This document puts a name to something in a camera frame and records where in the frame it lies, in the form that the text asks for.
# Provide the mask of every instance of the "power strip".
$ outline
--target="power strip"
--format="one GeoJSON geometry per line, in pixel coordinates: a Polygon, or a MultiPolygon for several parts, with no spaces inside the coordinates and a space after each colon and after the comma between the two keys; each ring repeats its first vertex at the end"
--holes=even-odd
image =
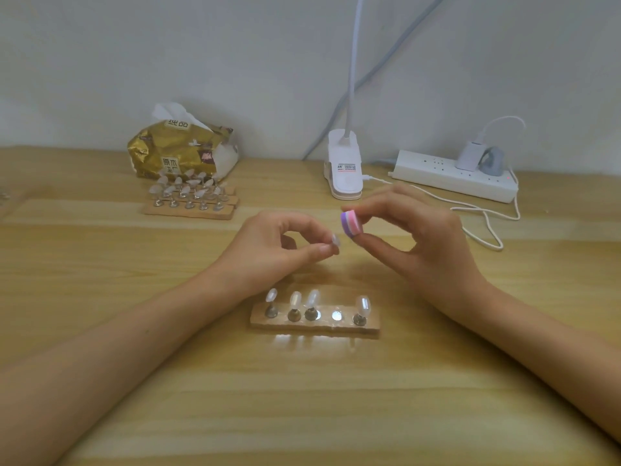
{"type": "Polygon", "coordinates": [[[490,176],[479,170],[460,170],[455,164],[456,160],[449,158],[399,150],[397,163],[390,176],[501,203],[510,203],[516,197],[518,185],[509,172],[490,176]]]}

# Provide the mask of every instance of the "gold tissue package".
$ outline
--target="gold tissue package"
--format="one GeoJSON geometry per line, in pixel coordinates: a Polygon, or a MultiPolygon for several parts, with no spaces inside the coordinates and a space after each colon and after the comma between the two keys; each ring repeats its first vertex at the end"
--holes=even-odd
{"type": "Polygon", "coordinates": [[[232,141],[233,129],[211,124],[207,128],[183,120],[169,119],[151,124],[127,144],[132,167],[139,178],[159,178],[194,169],[195,174],[224,178],[238,159],[232,141]]]}

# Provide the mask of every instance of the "white wall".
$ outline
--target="white wall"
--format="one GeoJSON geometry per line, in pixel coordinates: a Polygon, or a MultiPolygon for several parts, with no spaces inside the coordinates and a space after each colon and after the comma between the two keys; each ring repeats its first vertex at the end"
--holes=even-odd
{"type": "MultiPolygon", "coordinates": [[[[366,0],[358,72],[431,0],[366,0]]],[[[298,158],[345,91],[356,0],[0,0],[0,143],[123,150],[156,102],[298,158]]],[[[621,0],[446,0],[356,102],[363,158],[621,174],[621,0]]],[[[315,158],[322,157],[318,150],[315,158]]]]}

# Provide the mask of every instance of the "desk surface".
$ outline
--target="desk surface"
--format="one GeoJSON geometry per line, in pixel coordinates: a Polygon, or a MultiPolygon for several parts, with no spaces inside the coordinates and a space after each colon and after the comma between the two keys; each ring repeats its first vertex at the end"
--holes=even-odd
{"type": "MultiPolygon", "coordinates": [[[[132,175],[123,153],[12,148],[0,163],[13,181],[46,184],[0,227],[0,363],[189,278],[264,208],[313,214],[343,242],[340,256],[279,283],[279,299],[317,287],[346,304],[366,293],[382,313],[378,340],[278,335],[249,327],[247,301],[121,402],[64,465],[621,462],[621,450],[567,402],[349,242],[320,163],[241,161],[229,182],[242,206],[227,222],[143,216],[150,183],[132,175]]],[[[519,178],[524,219],[494,222],[506,250],[471,245],[483,273],[619,343],[621,179],[519,178]]],[[[481,221],[464,217],[484,234],[481,221]]],[[[410,244],[383,222],[367,229],[410,244]]]]}

